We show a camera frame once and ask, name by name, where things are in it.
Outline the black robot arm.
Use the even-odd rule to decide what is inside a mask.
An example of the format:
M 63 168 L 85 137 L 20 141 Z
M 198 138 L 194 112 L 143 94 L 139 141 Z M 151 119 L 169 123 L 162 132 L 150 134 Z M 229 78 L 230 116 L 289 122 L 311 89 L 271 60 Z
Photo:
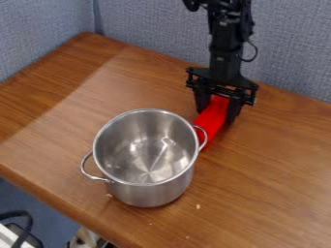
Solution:
M 193 89 L 198 112 L 207 109 L 211 98 L 229 99 L 226 123 L 233 124 L 245 105 L 254 106 L 259 84 L 242 75 L 242 63 L 253 62 L 259 54 L 250 37 L 255 21 L 253 0 L 183 0 L 186 8 L 207 12 L 210 64 L 189 67 L 186 86 Z

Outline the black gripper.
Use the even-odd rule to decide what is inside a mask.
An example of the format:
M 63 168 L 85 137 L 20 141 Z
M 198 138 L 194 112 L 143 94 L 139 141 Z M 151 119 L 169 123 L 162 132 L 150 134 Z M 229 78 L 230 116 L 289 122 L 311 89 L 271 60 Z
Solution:
M 202 112 L 210 105 L 211 98 L 219 96 L 230 99 L 227 106 L 227 124 L 233 124 L 242 106 L 254 106 L 259 84 L 242 75 L 243 46 L 229 51 L 211 46 L 210 67 L 189 67 L 186 86 L 193 89 L 197 111 Z

